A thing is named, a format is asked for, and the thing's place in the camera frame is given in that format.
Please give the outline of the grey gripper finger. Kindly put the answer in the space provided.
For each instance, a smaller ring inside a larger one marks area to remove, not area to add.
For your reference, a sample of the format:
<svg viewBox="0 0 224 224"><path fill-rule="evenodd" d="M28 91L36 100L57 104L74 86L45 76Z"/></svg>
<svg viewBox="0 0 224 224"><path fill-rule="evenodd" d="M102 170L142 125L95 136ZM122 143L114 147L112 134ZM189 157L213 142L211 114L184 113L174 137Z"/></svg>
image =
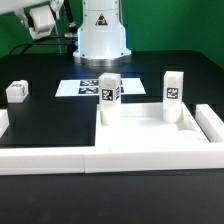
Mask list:
<svg viewBox="0 0 224 224"><path fill-rule="evenodd" d="M14 13L26 28L31 28L34 26L31 15L26 13L23 9L17 9Z"/></svg>
<svg viewBox="0 0 224 224"><path fill-rule="evenodd" d="M50 0L50 8L55 20L60 18L59 12L64 3L64 0Z"/></svg>

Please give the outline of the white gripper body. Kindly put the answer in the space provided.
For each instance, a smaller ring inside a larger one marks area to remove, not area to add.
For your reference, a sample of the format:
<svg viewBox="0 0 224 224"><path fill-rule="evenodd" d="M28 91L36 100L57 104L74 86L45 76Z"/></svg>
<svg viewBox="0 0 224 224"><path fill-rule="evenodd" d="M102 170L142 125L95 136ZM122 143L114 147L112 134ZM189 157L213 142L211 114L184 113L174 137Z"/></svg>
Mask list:
<svg viewBox="0 0 224 224"><path fill-rule="evenodd" d="M0 0L0 15L47 1L48 0Z"/></svg>

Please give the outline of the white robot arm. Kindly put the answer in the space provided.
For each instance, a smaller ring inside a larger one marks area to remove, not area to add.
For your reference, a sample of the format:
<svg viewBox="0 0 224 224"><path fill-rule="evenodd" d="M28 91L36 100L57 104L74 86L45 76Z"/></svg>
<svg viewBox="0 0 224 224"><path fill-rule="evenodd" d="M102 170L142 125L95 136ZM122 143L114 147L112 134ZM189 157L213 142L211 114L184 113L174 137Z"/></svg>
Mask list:
<svg viewBox="0 0 224 224"><path fill-rule="evenodd" d="M0 15L13 12L29 30L33 39L51 34L59 12L67 0L0 0ZM121 19L121 0L82 0L83 22L71 38L76 49L75 63L111 66L127 61L131 51L126 47L126 30Z"/></svg>

